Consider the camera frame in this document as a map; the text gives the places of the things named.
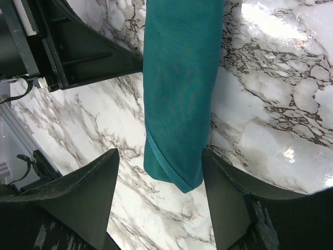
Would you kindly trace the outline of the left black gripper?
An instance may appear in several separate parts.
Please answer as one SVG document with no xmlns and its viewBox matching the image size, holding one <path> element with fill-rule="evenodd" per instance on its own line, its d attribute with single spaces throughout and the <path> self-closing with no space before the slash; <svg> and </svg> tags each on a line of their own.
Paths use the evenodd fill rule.
<svg viewBox="0 0 333 250">
<path fill-rule="evenodd" d="M 86 25 L 66 1 L 1 1 L 1 81 L 50 92 L 142 72 L 143 60 Z"/>
</svg>

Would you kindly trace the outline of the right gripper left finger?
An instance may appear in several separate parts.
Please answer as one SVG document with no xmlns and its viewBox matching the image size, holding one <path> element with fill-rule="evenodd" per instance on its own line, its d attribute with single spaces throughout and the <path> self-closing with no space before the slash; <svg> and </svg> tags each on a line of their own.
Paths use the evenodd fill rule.
<svg viewBox="0 0 333 250">
<path fill-rule="evenodd" d="M 119 249 L 107 232 L 119 169 L 110 149 L 65 176 L 1 196 L 1 249 Z"/>
</svg>

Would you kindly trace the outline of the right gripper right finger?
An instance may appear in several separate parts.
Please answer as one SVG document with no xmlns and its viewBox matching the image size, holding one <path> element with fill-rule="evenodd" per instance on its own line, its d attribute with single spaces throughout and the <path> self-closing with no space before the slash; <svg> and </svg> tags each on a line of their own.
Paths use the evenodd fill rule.
<svg viewBox="0 0 333 250">
<path fill-rule="evenodd" d="M 332 188 L 285 190 L 208 149 L 202 168 L 217 249 L 332 249 Z"/>
</svg>

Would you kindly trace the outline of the teal cloth napkin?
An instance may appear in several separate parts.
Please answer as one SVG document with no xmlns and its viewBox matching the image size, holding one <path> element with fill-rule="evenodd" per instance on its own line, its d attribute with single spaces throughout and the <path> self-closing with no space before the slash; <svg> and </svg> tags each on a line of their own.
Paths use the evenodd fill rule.
<svg viewBox="0 0 333 250">
<path fill-rule="evenodd" d="M 183 193 L 203 181 L 223 8 L 221 0 L 146 3 L 144 169 Z"/>
</svg>

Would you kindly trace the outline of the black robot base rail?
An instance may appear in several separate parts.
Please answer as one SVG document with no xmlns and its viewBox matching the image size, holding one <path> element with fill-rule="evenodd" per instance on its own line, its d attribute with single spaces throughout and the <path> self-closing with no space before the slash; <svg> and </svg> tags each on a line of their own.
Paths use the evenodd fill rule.
<svg viewBox="0 0 333 250">
<path fill-rule="evenodd" d="M 19 181 L 24 180 L 31 170 L 33 170 L 35 174 L 39 177 L 38 180 L 35 180 L 21 188 L 16 188 L 19 194 L 62 177 L 62 174 L 49 163 L 46 157 L 39 150 L 35 150 L 33 152 L 33 157 L 34 161 L 29 159 L 28 156 L 21 154 L 17 155 L 17 158 L 27 163 L 27 171 L 23 175 L 23 177 L 19 179 Z"/>
</svg>

